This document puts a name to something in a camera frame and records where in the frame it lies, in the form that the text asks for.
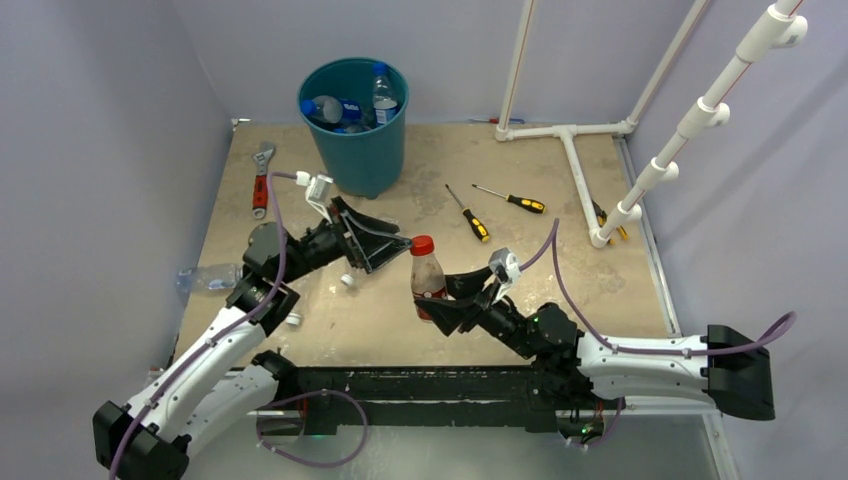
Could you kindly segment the red cap small bottle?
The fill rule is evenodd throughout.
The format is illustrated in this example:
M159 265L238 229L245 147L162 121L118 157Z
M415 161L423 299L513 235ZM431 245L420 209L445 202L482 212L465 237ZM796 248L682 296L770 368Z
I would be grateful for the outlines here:
M410 253L413 258L410 280L413 299L447 299L446 278L435 256L433 238L429 235L413 237Z

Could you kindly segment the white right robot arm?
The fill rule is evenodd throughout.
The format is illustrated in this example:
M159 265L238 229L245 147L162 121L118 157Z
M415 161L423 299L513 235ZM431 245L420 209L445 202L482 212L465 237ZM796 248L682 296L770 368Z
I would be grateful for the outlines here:
M552 382L548 394L584 407L628 396L688 399L753 421L776 417L769 351L761 341L712 324L701 336L627 338L582 330L557 304L522 314L483 281L462 298L419 296L414 304L445 336L481 328Z

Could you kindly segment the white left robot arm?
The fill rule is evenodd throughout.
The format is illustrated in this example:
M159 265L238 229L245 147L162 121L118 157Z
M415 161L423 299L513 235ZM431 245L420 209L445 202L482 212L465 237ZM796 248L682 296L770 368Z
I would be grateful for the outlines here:
M280 220L256 226L242 275L204 333L141 392L96 411L95 454L110 478L179 479L206 435L256 407L292 405L298 382L274 352L230 382L223 377L290 316L300 299L291 282L341 258L372 273L411 248L399 232L340 197L301 238L290 238Z

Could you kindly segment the Pepsi bottle blue cap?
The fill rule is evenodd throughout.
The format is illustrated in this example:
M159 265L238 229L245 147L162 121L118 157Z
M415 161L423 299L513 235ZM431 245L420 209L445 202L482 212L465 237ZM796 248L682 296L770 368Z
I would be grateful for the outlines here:
M372 105L378 127L389 123L399 109L398 96L388 77L388 66L377 62L372 65Z

